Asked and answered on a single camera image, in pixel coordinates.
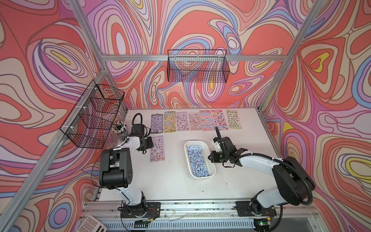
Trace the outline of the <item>purple holographic sticker sheet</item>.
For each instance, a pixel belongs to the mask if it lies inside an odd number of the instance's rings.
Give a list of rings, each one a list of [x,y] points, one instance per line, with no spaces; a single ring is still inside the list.
[[[151,115],[151,133],[163,133],[163,114]]]

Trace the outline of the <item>white plastic storage tray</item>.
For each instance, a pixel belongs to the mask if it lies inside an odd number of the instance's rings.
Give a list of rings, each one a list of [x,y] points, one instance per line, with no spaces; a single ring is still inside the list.
[[[187,141],[184,149],[188,171],[193,179],[207,179],[216,174],[215,165],[208,159],[211,152],[204,141]]]

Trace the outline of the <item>lilac puffy sticker sheet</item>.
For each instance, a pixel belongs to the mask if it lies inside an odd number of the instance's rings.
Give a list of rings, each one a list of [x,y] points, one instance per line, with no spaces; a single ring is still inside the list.
[[[150,153],[150,162],[164,161],[165,160],[165,148],[164,148],[164,137],[157,136],[152,138],[153,147]]]

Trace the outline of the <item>yellow green sticker sheet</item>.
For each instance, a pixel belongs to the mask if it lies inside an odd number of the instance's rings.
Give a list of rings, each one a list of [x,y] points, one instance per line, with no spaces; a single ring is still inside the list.
[[[168,111],[165,112],[163,116],[164,116],[163,131],[165,133],[176,132],[176,112]]]

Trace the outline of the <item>blue red animal sticker sheet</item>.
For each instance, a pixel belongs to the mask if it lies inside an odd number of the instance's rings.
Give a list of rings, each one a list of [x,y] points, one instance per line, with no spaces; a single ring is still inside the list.
[[[215,130],[214,119],[212,116],[212,112],[210,110],[201,110],[200,118],[201,118],[203,131],[214,131]]]

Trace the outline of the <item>pink yellow pastel sticker sheet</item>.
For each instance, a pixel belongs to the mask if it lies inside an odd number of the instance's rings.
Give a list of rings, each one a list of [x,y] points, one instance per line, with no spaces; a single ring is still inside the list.
[[[219,130],[228,130],[228,124],[222,110],[212,110],[214,124]]]

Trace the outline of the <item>green cream sticker sheet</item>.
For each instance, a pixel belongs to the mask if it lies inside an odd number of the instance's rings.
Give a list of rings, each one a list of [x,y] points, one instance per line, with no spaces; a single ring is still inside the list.
[[[231,129],[241,129],[242,125],[236,110],[227,110],[227,123]]]

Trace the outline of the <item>pink bonbon sticker sheet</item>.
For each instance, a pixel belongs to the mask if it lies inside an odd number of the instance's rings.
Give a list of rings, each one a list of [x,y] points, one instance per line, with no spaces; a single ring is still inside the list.
[[[191,131],[201,131],[203,130],[201,115],[199,112],[190,112],[188,114],[189,126]]]

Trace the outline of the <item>pink puffy sticker sheet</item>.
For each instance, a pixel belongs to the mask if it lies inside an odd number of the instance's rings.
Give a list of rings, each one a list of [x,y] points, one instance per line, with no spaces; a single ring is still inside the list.
[[[187,112],[176,112],[176,130],[188,131],[189,121]]]

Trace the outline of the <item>blue penguin sticker sheet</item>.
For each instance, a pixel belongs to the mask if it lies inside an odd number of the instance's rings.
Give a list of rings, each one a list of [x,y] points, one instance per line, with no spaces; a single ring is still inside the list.
[[[192,174],[197,178],[208,177],[209,171],[203,157],[201,146],[188,146],[187,153]]]

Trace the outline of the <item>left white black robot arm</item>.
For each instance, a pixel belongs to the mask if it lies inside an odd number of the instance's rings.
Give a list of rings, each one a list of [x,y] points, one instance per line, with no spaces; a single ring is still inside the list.
[[[154,147],[151,129],[143,124],[143,115],[134,115],[131,132],[123,143],[115,148],[104,150],[100,155],[99,183],[97,187],[114,190],[122,198],[122,209],[129,214],[142,216],[147,211],[146,197],[133,181],[131,153],[145,154]]]

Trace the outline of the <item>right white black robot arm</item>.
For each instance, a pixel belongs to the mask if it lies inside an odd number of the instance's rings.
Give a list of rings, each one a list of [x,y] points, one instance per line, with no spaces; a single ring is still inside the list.
[[[253,168],[275,180],[275,186],[261,190],[250,200],[250,207],[255,214],[274,205],[309,206],[313,202],[314,181],[304,168],[293,157],[284,159],[273,158],[265,154],[254,153],[246,148],[237,149],[228,137],[222,137],[215,127],[216,137],[213,139],[215,150],[208,159],[212,163],[230,163],[235,166]]]

